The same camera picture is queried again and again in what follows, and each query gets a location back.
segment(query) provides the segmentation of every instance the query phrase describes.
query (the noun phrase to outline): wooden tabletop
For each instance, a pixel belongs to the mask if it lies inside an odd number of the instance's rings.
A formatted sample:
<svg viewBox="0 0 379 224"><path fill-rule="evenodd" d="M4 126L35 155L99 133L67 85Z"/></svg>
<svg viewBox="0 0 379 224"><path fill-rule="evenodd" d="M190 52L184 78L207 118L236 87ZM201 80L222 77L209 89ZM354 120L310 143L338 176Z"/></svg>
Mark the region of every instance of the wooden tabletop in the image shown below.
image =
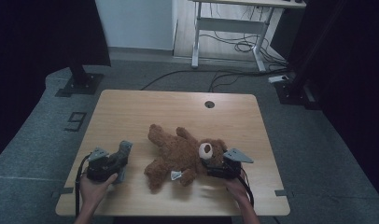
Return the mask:
<svg viewBox="0 0 379 224"><path fill-rule="evenodd" d="M211 101L213 108L204 104ZM77 168L96 147L110 153L122 140L133 143L123 183L111 186L96 214L104 216L236 216L236 202L222 180L198 176L188 187L166 178L161 190L151 193L144 169L158 156L148 139L150 124L156 123L171 134L185 127L198 140L221 138L228 148L239 148L254 163L244 163L260 216L289 213L274 154L265 131L256 97L249 94L168 91L103 91L92 115L66 188L75 185ZM63 194L56 213L73 216L75 195Z"/></svg>
<svg viewBox="0 0 379 224"><path fill-rule="evenodd" d="M193 2L202 3L218 3L218 4L231 4L231 5L246 5L246 6L259 6L259 7L283 7L283 8L305 8L306 3L296 3L294 0L190 0Z"/></svg>

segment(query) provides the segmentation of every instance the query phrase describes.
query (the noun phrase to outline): teddy bear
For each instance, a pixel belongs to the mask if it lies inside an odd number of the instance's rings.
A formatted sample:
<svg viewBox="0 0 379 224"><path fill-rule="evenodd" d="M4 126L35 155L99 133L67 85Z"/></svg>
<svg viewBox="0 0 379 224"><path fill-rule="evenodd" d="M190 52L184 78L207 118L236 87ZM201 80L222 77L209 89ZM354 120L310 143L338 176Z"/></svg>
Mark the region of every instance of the teddy bear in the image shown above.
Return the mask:
<svg viewBox="0 0 379 224"><path fill-rule="evenodd" d="M180 184L184 187L193 182L196 175L206 175L200 155L207 159L209 165L221 166L223 154L227 146L221 139L206 138L198 141L185 128L178 127L176 135L166 133L160 125L149 127L148 139L155 144L160 152L144 174L148 177L151 190L160 189L166 176L171 172L179 172Z"/></svg>

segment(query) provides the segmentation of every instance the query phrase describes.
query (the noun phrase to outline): wall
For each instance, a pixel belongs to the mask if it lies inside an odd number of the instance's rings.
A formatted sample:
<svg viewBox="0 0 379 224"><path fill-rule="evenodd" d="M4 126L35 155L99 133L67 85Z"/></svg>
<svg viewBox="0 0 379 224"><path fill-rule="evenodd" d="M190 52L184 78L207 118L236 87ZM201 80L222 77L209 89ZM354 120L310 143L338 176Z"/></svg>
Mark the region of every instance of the wall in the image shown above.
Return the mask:
<svg viewBox="0 0 379 224"><path fill-rule="evenodd" d="M176 0L96 0L109 47L173 50Z"/></svg>

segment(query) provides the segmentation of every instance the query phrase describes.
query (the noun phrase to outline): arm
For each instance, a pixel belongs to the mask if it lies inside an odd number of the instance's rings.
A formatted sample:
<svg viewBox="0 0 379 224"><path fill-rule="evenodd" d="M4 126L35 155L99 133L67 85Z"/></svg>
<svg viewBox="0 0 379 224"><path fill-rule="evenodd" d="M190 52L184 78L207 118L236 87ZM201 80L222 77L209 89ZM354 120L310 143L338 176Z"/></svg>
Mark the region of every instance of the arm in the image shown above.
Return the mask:
<svg viewBox="0 0 379 224"><path fill-rule="evenodd" d="M75 224L91 223L94 211L105 197L108 186L117 179L117 176L117 174L113 174L106 182L95 183L89 180L86 175L82 175L80 180L82 207Z"/></svg>
<svg viewBox="0 0 379 224"><path fill-rule="evenodd" d="M224 184L227 187L228 191L232 194L235 201L238 202L244 223L260 224L259 217L251 206L250 201L247 197L246 189L242 183L235 178L224 180Z"/></svg>

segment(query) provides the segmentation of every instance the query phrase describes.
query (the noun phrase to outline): white tag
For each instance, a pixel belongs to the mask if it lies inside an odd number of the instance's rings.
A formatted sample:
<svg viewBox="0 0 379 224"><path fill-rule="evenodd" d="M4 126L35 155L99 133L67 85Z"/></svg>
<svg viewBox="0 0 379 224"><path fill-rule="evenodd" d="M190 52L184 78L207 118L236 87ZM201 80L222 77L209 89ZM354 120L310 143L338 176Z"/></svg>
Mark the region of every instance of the white tag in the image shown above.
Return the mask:
<svg viewBox="0 0 379 224"><path fill-rule="evenodd" d="M178 178L181 177L181 171L172 171L172 173L170 173L170 177L172 178L172 180L176 180Z"/></svg>

